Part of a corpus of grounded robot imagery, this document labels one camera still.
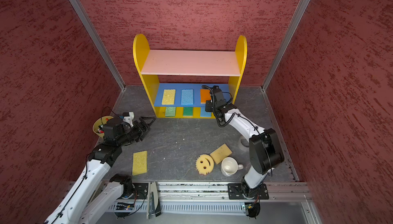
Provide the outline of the yellow cellulose sponge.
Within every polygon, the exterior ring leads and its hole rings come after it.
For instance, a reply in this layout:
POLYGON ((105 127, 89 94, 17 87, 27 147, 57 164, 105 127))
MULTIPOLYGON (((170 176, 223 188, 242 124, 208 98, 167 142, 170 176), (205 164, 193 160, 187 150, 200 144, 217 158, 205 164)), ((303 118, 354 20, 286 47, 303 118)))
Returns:
POLYGON ((147 151, 135 152, 133 154, 132 175, 137 176, 147 173, 147 151))
POLYGON ((162 105, 174 105, 175 104, 175 97, 176 97, 176 90, 175 89, 165 89, 163 92, 162 97, 162 105))

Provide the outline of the blue sponge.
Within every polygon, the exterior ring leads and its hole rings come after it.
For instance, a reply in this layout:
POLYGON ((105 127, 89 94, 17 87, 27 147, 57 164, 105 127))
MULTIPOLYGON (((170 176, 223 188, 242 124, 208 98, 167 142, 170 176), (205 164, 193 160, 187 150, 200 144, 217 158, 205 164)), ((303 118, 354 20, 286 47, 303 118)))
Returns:
POLYGON ((212 112, 206 111, 205 108, 201 108, 200 117, 210 118, 211 116, 212 116, 212 112))
POLYGON ((181 105, 194 105, 193 89, 183 89, 181 91, 181 105))

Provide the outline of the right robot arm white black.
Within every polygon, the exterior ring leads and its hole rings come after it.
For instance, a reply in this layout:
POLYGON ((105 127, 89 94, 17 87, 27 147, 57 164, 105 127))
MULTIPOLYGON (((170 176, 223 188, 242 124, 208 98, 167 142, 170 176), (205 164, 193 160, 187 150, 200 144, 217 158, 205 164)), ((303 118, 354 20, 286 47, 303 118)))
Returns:
POLYGON ((205 103, 205 111, 212 112, 219 127, 227 125, 235 128, 249 143, 251 167, 241 181, 241 193, 253 199, 267 176, 273 176, 273 169, 284 162, 285 157, 277 132, 264 129, 245 117, 240 110, 224 98, 219 86, 202 86, 208 90, 210 100, 205 103))

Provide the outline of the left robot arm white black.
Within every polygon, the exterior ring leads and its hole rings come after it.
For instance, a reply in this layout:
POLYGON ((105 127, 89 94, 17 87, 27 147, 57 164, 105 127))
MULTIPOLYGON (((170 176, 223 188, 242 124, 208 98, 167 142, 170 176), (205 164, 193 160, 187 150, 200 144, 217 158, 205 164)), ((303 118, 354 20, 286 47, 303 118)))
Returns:
POLYGON ((76 183, 58 207, 46 218, 46 224, 95 224, 118 199, 130 199, 133 204, 138 192, 131 176, 114 175, 104 190, 92 199, 103 177, 113 167, 124 146, 143 141, 151 130, 155 117, 140 117, 126 121, 126 116, 112 118, 102 126, 103 142, 88 154, 85 167, 76 183))

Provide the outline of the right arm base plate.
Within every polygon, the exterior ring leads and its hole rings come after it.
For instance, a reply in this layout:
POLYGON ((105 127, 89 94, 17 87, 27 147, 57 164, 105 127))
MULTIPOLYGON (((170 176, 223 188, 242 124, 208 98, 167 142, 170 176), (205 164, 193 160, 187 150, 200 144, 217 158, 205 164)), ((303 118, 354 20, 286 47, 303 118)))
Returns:
POLYGON ((228 196, 230 200, 268 200, 269 193, 266 184, 260 184, 254 189, 248 187, 245 183, 230 183, 228 187, 228 196))

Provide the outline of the green cellulose sponge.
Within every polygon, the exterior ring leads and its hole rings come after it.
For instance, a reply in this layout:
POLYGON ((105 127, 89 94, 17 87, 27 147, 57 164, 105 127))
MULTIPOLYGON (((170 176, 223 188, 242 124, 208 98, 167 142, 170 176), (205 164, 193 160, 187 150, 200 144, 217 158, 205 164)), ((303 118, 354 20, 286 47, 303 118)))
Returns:
POLYGON ((175 117, 175 116, 176 116, 176 107, 166 107, 165 117, 175 117))

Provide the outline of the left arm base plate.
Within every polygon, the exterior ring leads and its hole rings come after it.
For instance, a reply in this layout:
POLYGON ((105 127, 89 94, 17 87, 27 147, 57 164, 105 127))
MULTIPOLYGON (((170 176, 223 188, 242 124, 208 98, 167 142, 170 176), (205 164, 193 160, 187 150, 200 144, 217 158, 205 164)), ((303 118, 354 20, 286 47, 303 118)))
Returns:
POLYGON ((123 186, 121 199, 146 199, 148 192, 148 183, 127 183, 123 186))

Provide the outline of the tan sponge green scrub back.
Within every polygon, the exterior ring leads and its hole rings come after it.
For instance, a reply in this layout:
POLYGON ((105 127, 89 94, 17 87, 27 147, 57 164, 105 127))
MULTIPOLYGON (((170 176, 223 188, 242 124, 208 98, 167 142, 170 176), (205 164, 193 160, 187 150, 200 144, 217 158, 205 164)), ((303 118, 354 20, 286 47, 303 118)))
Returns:
POLYGON ((193 117, 193 107, 184 107, 183 117, 193 117))

